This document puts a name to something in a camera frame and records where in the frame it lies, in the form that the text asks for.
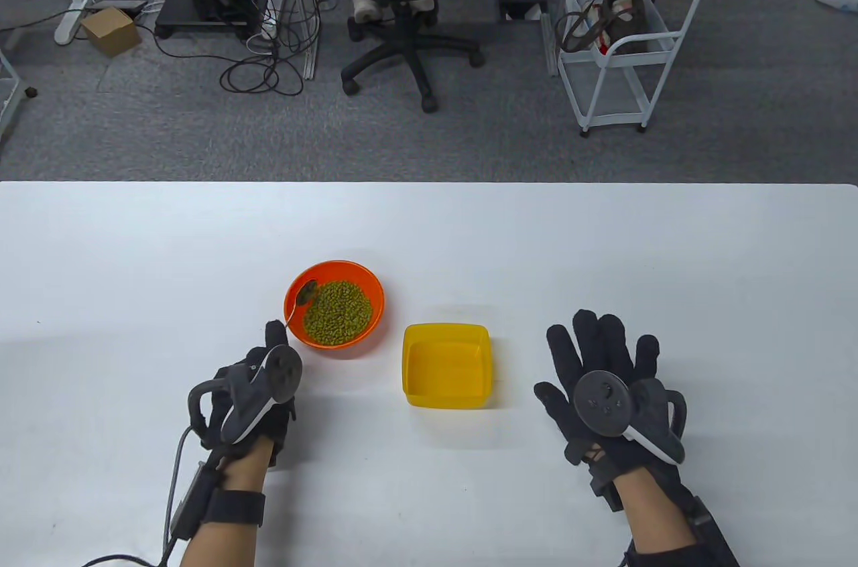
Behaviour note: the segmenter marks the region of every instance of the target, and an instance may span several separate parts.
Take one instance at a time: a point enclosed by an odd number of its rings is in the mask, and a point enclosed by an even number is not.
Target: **wrist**
[[[261,491],[273,453],[273,442],[260,436],[246,456],[233,460],[223,468],[224,491]]]
[[[640,487],[641,484],[646,484],[652,479],[652,474],[647,471],[646,467],[639,466],[628,473],[618,475],[613,479],[613,485],[617,487],[617,491],[625,491]]]

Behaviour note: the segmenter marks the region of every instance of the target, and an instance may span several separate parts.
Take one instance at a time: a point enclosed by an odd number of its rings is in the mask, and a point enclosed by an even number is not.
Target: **spoon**
[[[286,320],[286,327],[289,327],[289,324],[292,322],[292,318],[295,316],[295,310],[300,306],[306,306],[309,303],[312,303],[316,298],[316,294],[319,292],[319,284],[315,279],[310,279],[301,289],[298,290],[298,296],[295,297],[295,306],[292,308],[292,312],[289,313],[289,316]]]

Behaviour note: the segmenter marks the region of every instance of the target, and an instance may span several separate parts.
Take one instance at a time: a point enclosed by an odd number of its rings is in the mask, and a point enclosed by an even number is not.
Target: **chair base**
[[[386,58],[392,58],[392,56],[402,56],[405,58],[411,73],[414,74],[417,89],[420,89],[423,111],[433,113],[433,111],[438,110],[438,101],[432,95],[432,87],[426,78],[426,71],[423,71],[423,65],[420,63],[417,51],[425,49],[460,50],[460,52],[468,54],[469,64],[478,68],[485,64],[485,58],[480,53],[480,44],[474,40],[462,40],[446,35],[420,34],[420,28],[423,25],[434,25],[437,21],[437,3],[435,10],[417,13],[416,15],[411,12],[411,7],[408,4],[391,4],[390,7],[393,9],[394,19],[393,25],[387,25],[387,27],[378,22],[358,24],[355,22],[355,18],[349,18],[350,40],[359,42],[364,39],[365,34],[370,34],[380,39],[382,43],[343,68],[340,73],[343,80],[343,92],[349,96],[359,92],[361,87],[355,82],[355,77],[370,65]]]

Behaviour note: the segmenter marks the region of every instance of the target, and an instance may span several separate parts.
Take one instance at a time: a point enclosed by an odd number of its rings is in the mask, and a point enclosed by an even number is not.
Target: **black stand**
[[[257,31],[255,24],[251,25],[246,19],[236,21],[221,21],[220,19],[200,19],[193,0],[164,0],[162,9],[156,19],[154,34],[159,40],[166,40],[175,31],[200,32],[233,32],[244,42]]]

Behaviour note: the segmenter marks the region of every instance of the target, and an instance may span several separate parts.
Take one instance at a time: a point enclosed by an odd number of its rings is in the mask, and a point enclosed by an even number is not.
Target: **chair wheel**
[[[347,96],[353,96],[359,91],[361,91],[361,85],[354,80],[343,80],[343,92]]]
[[[355,21],[355,18],[350,17],[346,24],[349,26],[349,39],[352,40],[352,42],[359,42],[364,39],[364,30],[361,28],[361,25]]]
[[[485,56],[478,52],[478,50],[475,50],[475,52],[468,54],[468,62],[472,67],[480,68],[485,64]]]
[[[420,106],[423,107],[423,113],[435,113],[438,110],[438,101],[436,101],[435,96],[423,96]]]

